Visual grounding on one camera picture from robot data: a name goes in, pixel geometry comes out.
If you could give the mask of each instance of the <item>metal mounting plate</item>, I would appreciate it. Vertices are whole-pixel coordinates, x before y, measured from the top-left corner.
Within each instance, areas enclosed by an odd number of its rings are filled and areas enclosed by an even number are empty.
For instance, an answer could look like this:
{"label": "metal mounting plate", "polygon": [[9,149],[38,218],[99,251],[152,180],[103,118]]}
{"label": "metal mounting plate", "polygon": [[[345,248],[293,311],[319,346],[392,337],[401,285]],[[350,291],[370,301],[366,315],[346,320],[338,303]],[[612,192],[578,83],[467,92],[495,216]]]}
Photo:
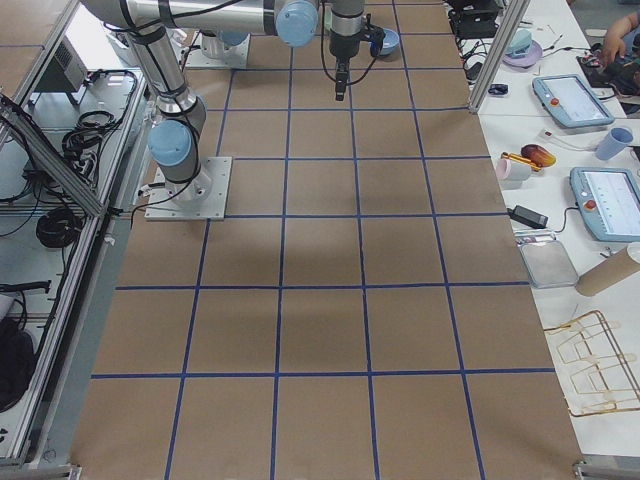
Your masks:
{"label": "metal mounting plate", "polygon": [[[153,190],[149,203],[164,202],[146,209],[147,220],[176,221],[176,220],[223,220],[227,207],[229,193],[229,179],[231,178],[231,157],[206,157],[202,159],[202,168],[213,179],[211,192],[201,201],[193,201],[188,205],[177,204],[164,188]],[[164,175],[158,169],[154,182],[164,182]]]}
{"label": "metal mounting plate", "polygon": [[193,50],[187,59],[186,68],[210,70],[226,70],[234,68],[238,70],[246,70],[250,41],[251,35],[247,36],[245,41],[240,45],[225,50],[224,56],[221,59],[206,57],[200,49]]}

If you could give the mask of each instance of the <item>white table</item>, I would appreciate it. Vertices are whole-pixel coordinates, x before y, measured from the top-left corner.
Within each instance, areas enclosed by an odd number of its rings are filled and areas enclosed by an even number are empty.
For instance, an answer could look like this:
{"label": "white table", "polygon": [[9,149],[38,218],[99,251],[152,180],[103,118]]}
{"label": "white table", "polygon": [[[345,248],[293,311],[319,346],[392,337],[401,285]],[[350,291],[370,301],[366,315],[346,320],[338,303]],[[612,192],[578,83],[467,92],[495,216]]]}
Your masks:
{"label": "white table", "polygon": [[[588,46],[564,0],[533,0],[525,19],[533,22],[533,26],[530,27],[532,36],[543,48],[551,45],[560,34],[563,34],[563,37],[557,42],[556,48]],[[634,172],[636,180],[640,181],[640,162],[631,149],[626,149],[610,161],[603,162],[596,159],[593,152],[571,151],[538,136],[541,130],[549,129],[575,145],[587,146],[596,143],[605,135],[607,129],[611,128],[609,126],[592,129],[588,133],[563,130],[554,123],[533,93],[531,81],[538,74],[582,75],[575,61],[575,57],[580,53],[576,50],[559,51],[526,70],[502,64],[494,82],[508,84],[510,93],[506,97],[487,97],[479,112],[487,146],[494,162],[500,157],[501,152],[519,153],[520,148],[528,143],[542,145],[556,155],[556,165],[533,173],[520,188],[514,189],[508,183],[502,184],[507,207],[522,205],[546,215],[549,217],[549,227],[554,230],[562,226],[565,208],[573,206],[576,202],[569,185],[571,168],[627,168]],[[607,101],[605,105],[616,117],[612,126],[626,125],[634,131],[634,137],[640,139],[640,120],[626,119],[615,99]],[[579,212],[569,211],[567,215],[567,226],[558,234],[558,239],[564,244],[579,274],[601,262],[603,258],[600,253],[605,252],[606,247],[617,251],[625,245],[595,241],[586,229]],[[526,227],[514,223],[514,230],[522,228]],[[557,326],[589,310],[598,309],[610,322],[618,325],[614,334],[622,350],[640,358],[640,323],[636,319],[636,312],[640,310],[640,275],[632,276],[594,297],[584,297],[573,287],[534,289],[533,294],[543,327]],[[556,347],[551,344],[550,351],[560,383],[570,400],[574,392],[566,366],[560,361]],[[636,378],[640,378],[640,362],[635,361],[630,365]],[[572,422],[584,454],[640,457],[640,411],[572,418]]]}

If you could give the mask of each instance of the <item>tablet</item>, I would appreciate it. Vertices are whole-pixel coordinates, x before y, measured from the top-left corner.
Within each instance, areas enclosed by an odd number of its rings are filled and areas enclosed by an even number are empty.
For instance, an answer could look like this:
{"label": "tablet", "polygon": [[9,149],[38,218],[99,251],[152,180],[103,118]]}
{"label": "tablet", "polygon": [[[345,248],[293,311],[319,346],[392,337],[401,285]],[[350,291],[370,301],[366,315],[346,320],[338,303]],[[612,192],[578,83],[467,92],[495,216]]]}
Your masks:
{"label": "tablet", "polygon": [[640,240],[640,190],[623,168],[571,169],[571,188],[582,218],[596,240]]}
{"label": "tablet", "polygon": [[534,78],[533,91],[562,127],[609,125],[614,121],[609,110],[577,75]]}

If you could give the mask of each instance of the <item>blue cup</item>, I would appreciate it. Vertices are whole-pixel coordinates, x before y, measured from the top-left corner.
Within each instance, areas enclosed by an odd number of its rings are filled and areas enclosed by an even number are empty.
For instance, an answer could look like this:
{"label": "blue cup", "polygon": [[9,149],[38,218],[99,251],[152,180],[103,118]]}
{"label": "blue cup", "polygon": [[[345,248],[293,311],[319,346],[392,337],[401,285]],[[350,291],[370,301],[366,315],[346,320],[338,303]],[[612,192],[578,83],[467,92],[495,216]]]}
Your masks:
{"label": "blue cup", "polygon": [[596,158],[609,160],[633,141],[631,130],[626,127],[613,127],[596,148]]}

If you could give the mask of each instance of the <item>wire rack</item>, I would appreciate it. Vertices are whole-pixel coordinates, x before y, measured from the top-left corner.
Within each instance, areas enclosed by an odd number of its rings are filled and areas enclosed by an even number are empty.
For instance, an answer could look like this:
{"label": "wire rack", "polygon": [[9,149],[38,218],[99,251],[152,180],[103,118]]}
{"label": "wire rack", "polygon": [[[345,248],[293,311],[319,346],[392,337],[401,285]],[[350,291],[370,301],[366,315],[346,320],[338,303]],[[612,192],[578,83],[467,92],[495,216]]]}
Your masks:
{"label": "wire rack", "polygon": [[562,368],[569,412],[574,417],[640,410],[640,385],[631,365],[634,354],[624,353],[609,322],[592,310],[567,323],[545,329]]}

